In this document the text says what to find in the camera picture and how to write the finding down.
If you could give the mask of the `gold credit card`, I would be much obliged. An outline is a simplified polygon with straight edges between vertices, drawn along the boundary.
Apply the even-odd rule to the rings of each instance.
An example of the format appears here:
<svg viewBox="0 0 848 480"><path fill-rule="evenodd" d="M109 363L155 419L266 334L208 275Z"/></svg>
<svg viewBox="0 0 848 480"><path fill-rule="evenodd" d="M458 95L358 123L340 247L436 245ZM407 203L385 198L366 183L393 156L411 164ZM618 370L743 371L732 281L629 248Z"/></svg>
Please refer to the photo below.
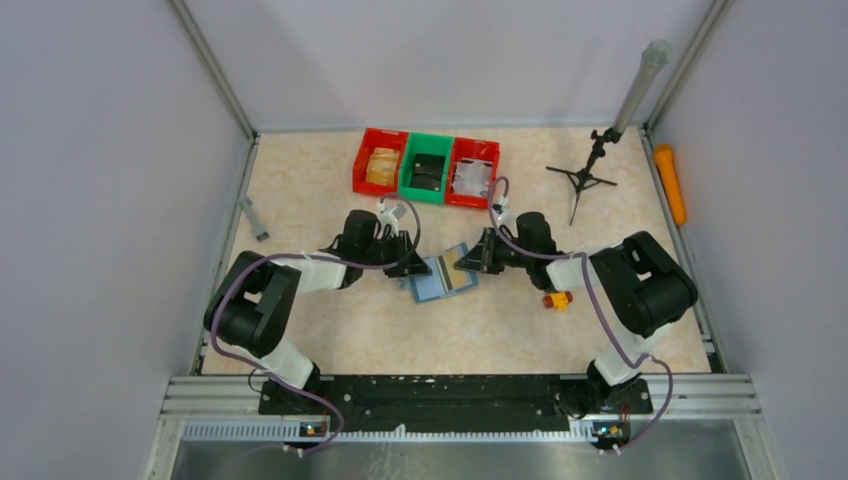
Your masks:
<svg viewBox="0 0 848 480"><path fill-rule="evenodd" d="M462 249L459 247L452 248L441 256L442 266L444 267L443 279L447 291L461 289L468 284L467 273L455 267L455 263L462 256Z"/></svg>

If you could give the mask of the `teal card holder wallet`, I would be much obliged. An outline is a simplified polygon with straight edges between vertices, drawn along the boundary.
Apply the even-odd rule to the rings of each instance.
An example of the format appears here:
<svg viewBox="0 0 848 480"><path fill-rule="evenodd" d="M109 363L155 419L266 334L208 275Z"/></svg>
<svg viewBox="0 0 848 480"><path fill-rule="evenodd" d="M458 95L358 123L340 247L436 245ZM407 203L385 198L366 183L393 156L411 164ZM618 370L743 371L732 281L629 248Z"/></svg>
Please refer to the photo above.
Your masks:
<svg viewBox="0 0 848 480"><path fill-rule="evenodd" d="M442 266L441 256L446 251L456 247L462 249L463 256L470 251L466 243L460 243L443 251L439 255L424 258L424 261L432 269L432 274L429 276L403 278L399 281L400 287L403 290L409 291L416 303L453 297L477 287L479 285L477 273L464 271L468 275L468 284L464 288L453 291L447 291L445 289L445 280L443 279L444 267Z"/></svg>

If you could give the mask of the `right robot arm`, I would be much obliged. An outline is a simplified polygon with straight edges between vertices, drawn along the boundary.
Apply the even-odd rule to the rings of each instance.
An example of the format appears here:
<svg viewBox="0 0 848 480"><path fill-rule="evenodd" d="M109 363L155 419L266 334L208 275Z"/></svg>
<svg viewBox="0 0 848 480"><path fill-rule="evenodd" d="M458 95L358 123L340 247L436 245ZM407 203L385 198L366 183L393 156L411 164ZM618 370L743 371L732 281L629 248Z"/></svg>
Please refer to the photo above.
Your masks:
<svg viewBox="0 0 848 480"><path fill-rule="evenodd" d="M497 275L524 270L548 294L585 289L609 341L589 363L586 379L568 399L584 409L612 412L627 397L646 362L663 369L654 347L698 300L694 281L646 231L593 253L560 251L540 212L517 217L516 228L487 227L456 261L459 270Z"/></svg>

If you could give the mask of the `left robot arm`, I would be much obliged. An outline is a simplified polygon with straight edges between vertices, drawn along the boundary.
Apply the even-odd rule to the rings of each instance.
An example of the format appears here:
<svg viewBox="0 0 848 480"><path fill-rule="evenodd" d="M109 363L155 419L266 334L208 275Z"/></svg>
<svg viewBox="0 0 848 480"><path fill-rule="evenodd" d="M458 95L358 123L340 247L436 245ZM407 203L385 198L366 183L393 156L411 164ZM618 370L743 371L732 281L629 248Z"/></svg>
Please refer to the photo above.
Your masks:
<svg viewBox="0 0 848 480"><path fill-rule="evenodd" d="M319 369L284 337L294 302L300 295L346 289L367 270L397 279L430 274L414 235L399 227L406 212L402 205L378 213L353 210L332 243L309 254L269 260L241 252L209 302L205 330L228 352L282 380L282 398L292 410L314 410L321 397L314 381Z"/></svg>

